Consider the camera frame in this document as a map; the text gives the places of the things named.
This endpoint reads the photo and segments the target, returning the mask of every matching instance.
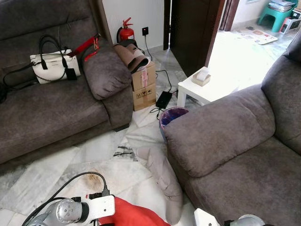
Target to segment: metal robot arm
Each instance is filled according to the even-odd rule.
[[[93,220],[115,214],[113,195],[75,202],[63,199],[51,204],[45,213],[36,216],[28,226],[89,225]]]

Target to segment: trash bin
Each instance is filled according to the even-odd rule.
[[[182,115],[185,115],[186,113],[188,113],[189,111],[183,107],[172,107],[172,108],[168,108],[166,109],[160,116],[160,120],[159,120],[159,127],[160,127],[160,131],[162,134],[162,137],[165,141],[165,135],[164,135],[164,130],[165,130],[165,126],[167,126],[172,120],[179,118]]]

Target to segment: white handbag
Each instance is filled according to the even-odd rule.
[[[53,43],[59,51],[54,53],[42,54],[43,45],[47,42]],[[31,55],[30,61],[33,71],[40,84],[59,80],[76,80],[80,76],[79,64],[76,56],[70,57],[66,54],[71,50],[60,50],[55,38],[50,35],[43,35],[39,41],[40,54]]]
[[[71,49],[66,50],[65,54],[71,53]],[[76,76],[80,76],[79,64],[77,62],[76,56],[69,57],[64,56],[68,68],[73,68]],[[42,67],[40,55],[31,55],[30,61],[34,64],[32,66],[34,73],[40,84],[45,84],[48,82],[58,81],[67,79],[67,74],[65,73],[65,68],[62,64],[62,56],[60,51],[54,53],[43,54],[43,59],[46,62],[47,70]]]

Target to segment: red fire extinguisher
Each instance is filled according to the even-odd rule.
[[[123,21],[123,28],[120,27],[117,31],[117,43],[119,42],[119,36],[121,41],[123,40],[127,40],[127,39],[135,39],[135,35],[134,35],[134,30],[129,28],[128,26],[133,25],[133,24],[127,24],[127,22],[131,19],[128,18],[127,20]]]

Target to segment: brown cardboard box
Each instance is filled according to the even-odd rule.
[[[154,62],[150,62],[144,70],[140,70],[132,74],[132,88],[137,91],[156,82],[156,66]]]
[[[141,110],[145,107],[156,103],[156,84],[149,85],[145,88],[133,91],[134,111]]]

